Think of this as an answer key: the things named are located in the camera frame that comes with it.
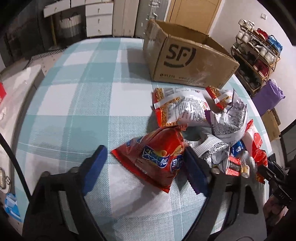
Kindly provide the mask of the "person's right hand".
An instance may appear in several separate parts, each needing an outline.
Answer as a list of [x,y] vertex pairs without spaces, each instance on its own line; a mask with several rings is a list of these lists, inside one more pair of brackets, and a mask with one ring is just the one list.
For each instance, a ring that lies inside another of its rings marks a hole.
[[274,195],[271,195],[263,206],[263,214],[268,226],[275,226],[287,212],[288,208],[281,205]]

